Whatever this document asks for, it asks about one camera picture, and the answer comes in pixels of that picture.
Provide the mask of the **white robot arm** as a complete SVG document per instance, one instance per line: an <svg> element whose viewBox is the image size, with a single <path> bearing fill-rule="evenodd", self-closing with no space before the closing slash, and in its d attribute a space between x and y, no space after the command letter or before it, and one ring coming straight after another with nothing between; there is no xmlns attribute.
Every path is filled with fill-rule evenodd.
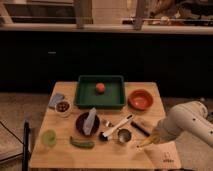
<svg viewBox="0 0 213 171"><path fill-rule="evenodd" d="M207 115L208 108L199 101L177 104L169 109L155 130L161 142L173 141L186 131L213 148L213 124Z"/></svg>

